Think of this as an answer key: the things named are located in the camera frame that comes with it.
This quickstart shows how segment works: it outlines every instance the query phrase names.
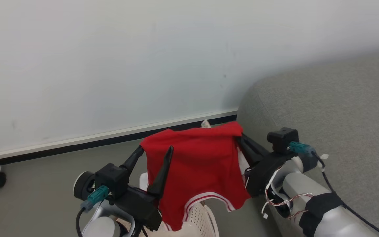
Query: robotic arm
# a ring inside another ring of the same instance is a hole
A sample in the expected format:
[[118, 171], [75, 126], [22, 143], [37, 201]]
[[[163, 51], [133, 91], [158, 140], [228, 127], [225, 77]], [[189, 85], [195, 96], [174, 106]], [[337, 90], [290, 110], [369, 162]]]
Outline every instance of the robotic arm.
[[[267, 204], [274, 206], [279, 215], [290, 219], [308, 237], [376, 236], [352, 213], [378, 232], [379, 229], [350, 209], [332, 190], [324, 173], [324, 162], [312, 147], [299, 143], [297, 130], [282, 128], [270, 132], [267, 139], [273, 144], [271, 153], [245, 135], [236, 138], [250, 165], [245, 178], [246, 189], [252, 197], [265, 195], [264, 207]], [[143, 153], [143, 148], [139, 146], [119, 167], [109, 163], [96, 173], [87, 171], [77, 178], [74, 196], [84, 201], [76, 219], [79, 237], [136, 237], [141, 231], [147, 236], [144, 226], [151, 231], [158, 230], [162, 221], [158, 205], [166, 184], [173, 147], [167, 151], [164, 164], [147, 192], [128, 185], [129, 176]], [[330, 191], [303, 175], [316, 167], [318, 162]], [[93, 206], [96, 206], [96, 212], [81, 231], [80, 215]], [[130, 231], [109, 216], [130, 222]]]

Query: black baseboard strip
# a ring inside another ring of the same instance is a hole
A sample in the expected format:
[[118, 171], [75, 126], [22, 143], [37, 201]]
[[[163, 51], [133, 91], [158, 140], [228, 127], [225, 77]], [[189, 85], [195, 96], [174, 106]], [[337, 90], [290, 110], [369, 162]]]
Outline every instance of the black baseboard strip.
[[[215, 124], [227, 123], [227, 122], [231, 122], [231, 121], [235, 121], [235, 120], [236, 120], [236, 115], [230, 115], [230, 116], [226, 116], [226, 117], [209, 119], [209, 123], [211, 125], [215, 125]], [[41, 157], [45, 157], [45, 156], [53, 156], [53, 155], [58, 155], [58, 154], [77, 151], [77, 150], [85, 150], [85, 149], [104, 146], [104, 145], [110, 145], [110, 144], [117, 144], [117, 143], [126, 142], [126, 141], [132, 141], [132, 140], [148, 137], [150, 135], [153, 135], [153, 134], [158, 133], [160, 131], [163, 131], [165, 129], [172, 129], [174, 131], [180, 131], [180, 130], [186, 130], [186, 129], [190, 129], [190, 128], [196, 128], [196, 127], [200, 127], [201, 123], [202, 123], [202, 121], [198, 121], [198, 122], [194, 122], [194, 123], [186, 123], [186, 124], [182, 124], [182, 125], [178, 125], [178, 126], [172, 126], [172, 127], [164, 128], [164, 129], [155, 129], [155, 130], [150, 130], [147, 132], [139, 132], [139, 133], [120, 136], [120, 137], [116, 137], [116, 138], [107, 138], [107, 139], [103, 139], [103, 140], [99, 140], [99, 141], [70, 145], [70, 146], [60, 147], [60, 148], [51, 149], [51, 150], [43, 150], [43, 151], [38, 151], [38, 152], [19, 155], [19, 156], [7, 157], [7, 158], [0, 159], [0, 165], [6, 165], [6, 164], [10, 164], [10, 163], [22, 162], [22, 161], [41, 158]]]

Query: baseboard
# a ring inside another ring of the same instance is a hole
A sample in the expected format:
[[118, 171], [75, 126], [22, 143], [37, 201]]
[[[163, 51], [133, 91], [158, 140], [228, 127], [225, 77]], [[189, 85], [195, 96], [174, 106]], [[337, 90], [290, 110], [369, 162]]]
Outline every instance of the baseboard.
[[212, 125], [226, 123], [236, 120], [236, 112], [237, 109], [219, 111], [160, 123], [152, 123], [149, 125], [136, 126], [112, 132], [104, 132], [81, 138], [72, 138], [15, 150], [2, 151], [0, 152], [0, 165], [145, 138], [167, 128], [173, 130], [184, 130], [200, 127], [200, 123], [206, 119], [209, 120]]

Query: teal cable plug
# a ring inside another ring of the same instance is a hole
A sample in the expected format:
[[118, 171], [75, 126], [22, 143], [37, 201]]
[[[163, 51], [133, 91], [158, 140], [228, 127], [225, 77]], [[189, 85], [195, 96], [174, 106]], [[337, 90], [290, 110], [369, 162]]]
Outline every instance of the teal cable plug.
[[103, 201], [109, 195], [109, 189], [105, 185], [97, 188], [87, 197], [87, 200], [80, 204], [80, 208], [84, 208], [84, 212], [89, 212], [98, 202]]
[[288, 150], [293, 151], [295, 153], [306, 154], [308, 156], [312, 156], [313, 152], [316, 152], [316, 150], [310, 145], [299, 142], [290, 142]]

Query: black cable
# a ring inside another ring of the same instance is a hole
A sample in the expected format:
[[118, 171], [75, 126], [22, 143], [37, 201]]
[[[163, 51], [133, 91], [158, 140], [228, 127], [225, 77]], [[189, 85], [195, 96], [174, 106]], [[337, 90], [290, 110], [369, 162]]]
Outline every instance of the black cable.
[[84, 207], [80, 209], [80, 211], [77, 214], [77, 217], [75, 218], [75, 229], [77, 230], [78, 237], [83, 237], [80, 230], [80, 216], [84, 212]]
[[146, 237], [149, 237], [149, 236], [147, 235], [147, 232], [146, 232], [146, 230], [144, 229], [144, 226], [143, 226], [143, 229], [142, 229], [142, 231], [143, 231], [143, 234], [144, 234], [144, 236], [146, 236]]
[[[318, 161], [322, 164], [322, 168], [325, 167], [325, 164], [324, 162], [322, 161], [322, 159], [320, 158], [320, 156], [318, 156], [318, 154], [316, 152], [312, 152], [312, 154], [314, 155], [315, 158], [318, 159]], [[336, 192], [333, 187], [331, 186], [330, 182], [328, 181], [328, 178], [327, 178], [327, 175], [325, 175], [325, 172], [322, 171], [322, 176], [324, 177], [324, 180], [325, 182], [327, 183], [327, 186], [329, 187], [329, 189], [332, 191], [332, 192]], [[348, 209], [353, 215], [355, 215], [356, 217], [358, 217], [361, 221], [365, 222], [367, 225], [369, 225], [370, 227], [372, 227], [374, 230], [376, 230], [378, 233], [379, 233], [379, 228], [377, 228], [375, 225], [373, 225], [371, 222], [367, 221], [365, 218], [363, 218], [361, 215], [359, 215], [357, 212], [355, 212], [352, 208], [350, 208], [344, 201], [343, 202], [343, 207]]]

